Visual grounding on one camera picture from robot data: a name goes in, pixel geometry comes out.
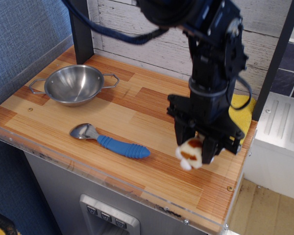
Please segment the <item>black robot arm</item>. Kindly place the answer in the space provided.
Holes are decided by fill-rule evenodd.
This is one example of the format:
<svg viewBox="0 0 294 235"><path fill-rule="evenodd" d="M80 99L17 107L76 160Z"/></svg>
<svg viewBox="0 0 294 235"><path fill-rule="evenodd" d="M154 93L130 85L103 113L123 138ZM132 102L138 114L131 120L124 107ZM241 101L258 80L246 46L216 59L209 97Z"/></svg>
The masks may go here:
<svg viewBox="0 0 294 235"><path fill-rule="evenodd" d="M242 44L242 17L230 0L140 0L144 16L161 29L178 27L188 37L193 63L190 96L168 96L178 145L203 135L202 162L223 149L240 151L243 131L229 116L239 74L247 56Z"/></svg>

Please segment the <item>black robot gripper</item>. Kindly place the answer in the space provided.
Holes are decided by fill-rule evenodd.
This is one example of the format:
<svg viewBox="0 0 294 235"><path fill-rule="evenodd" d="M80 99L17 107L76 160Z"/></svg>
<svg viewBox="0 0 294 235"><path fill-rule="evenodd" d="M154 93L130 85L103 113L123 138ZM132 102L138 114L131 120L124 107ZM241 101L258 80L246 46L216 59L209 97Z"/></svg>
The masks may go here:
<svg viewBox="0 0 294 235"><path fill-rule="evenodd" d="M224 149L237 154L240 140L245 135L229 115L233 91L226 90L210 97L191 91L189 97L168 95L167 113L174 118L177 145L195 137L196 132L205 136L202 148L202 163L210 164Z"/></svg>

